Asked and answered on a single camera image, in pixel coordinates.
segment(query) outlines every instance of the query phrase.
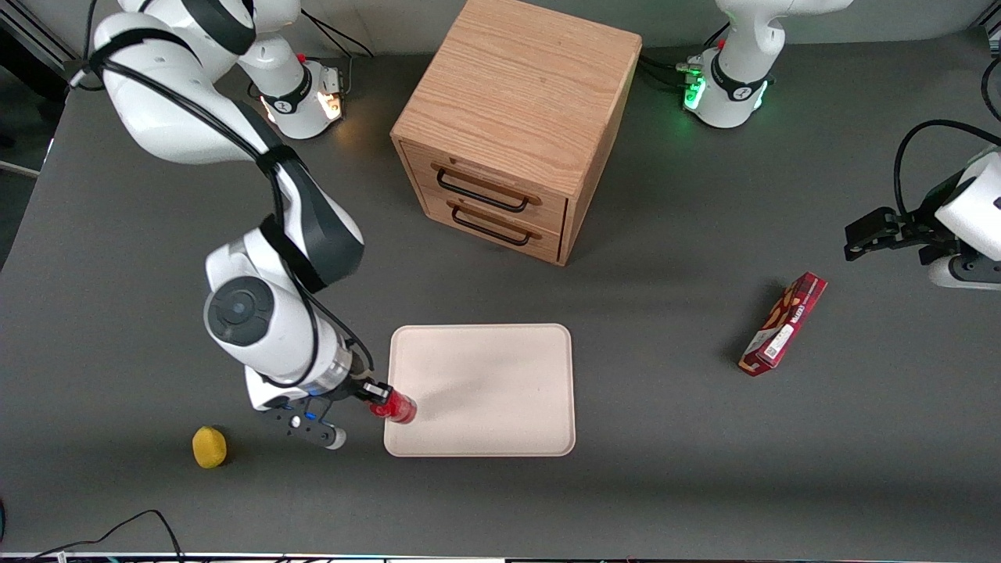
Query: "green indicator light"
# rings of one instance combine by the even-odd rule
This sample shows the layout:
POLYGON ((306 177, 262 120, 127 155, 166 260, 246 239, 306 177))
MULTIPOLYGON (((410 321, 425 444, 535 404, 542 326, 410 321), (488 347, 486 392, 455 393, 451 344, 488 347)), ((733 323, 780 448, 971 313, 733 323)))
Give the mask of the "green indicator light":
POLYGON ((765 80, 765 83, 761 85, 761 93, 758 94, 758 101, 754 102, 755 109, 761 107, 761 101, 765 99, 765 90, 767 89, 768 89, 768 80, 765 80))
POLYGON ((706 79, 699 77, 699 80, 689 86, 688 92, 685 94, 685 107, 689 109, 695 109, 699 107, 699 102, 702 101, 702 93, 706 91, 706 79))

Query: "barcode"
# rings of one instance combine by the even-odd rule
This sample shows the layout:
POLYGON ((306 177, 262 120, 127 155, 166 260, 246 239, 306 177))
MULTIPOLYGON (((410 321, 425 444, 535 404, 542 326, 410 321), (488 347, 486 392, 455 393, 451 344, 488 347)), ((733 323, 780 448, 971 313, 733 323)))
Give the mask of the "barcode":
POLYGON ((783 326, 779 330, 779 334, 775 335, 772 344, 765 349, 765 357, 769 360, 775 360, 779 356, 779 353, 782 352, 782 349, 785 348, 791 336, 793 336, 793 328, 790 325, 783 326))

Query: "red bottle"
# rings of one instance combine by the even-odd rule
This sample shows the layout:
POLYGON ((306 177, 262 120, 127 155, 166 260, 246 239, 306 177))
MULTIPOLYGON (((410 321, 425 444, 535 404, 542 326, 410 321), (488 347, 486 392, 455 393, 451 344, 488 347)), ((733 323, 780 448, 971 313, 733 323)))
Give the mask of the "red bottle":
POLYGON ((408 424, 417 416, 417 404, 396 390, 389 394, 385 405, 369 403, 368 410, 380 419, 389 419, 389 422, 398 424, 408 424))

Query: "wooden cabinet top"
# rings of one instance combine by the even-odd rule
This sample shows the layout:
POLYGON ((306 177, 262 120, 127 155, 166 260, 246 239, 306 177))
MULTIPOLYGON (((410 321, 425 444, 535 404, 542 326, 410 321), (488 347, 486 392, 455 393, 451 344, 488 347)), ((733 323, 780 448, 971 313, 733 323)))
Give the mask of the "wooden cabinet top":
POLYGON ((516 0, 468 0, 392 134, 574 197, 641 45, 516 0))

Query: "yellow ball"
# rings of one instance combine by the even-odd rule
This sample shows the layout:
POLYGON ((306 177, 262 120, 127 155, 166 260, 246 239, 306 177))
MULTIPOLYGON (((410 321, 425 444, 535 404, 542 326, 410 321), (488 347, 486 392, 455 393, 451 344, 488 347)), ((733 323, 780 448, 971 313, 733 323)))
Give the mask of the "yellow ball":
POLYGON ((204 469, 219 467, 226 460, 226 439, 210 426, 203 426, 191 439, 194 461, 204 469))

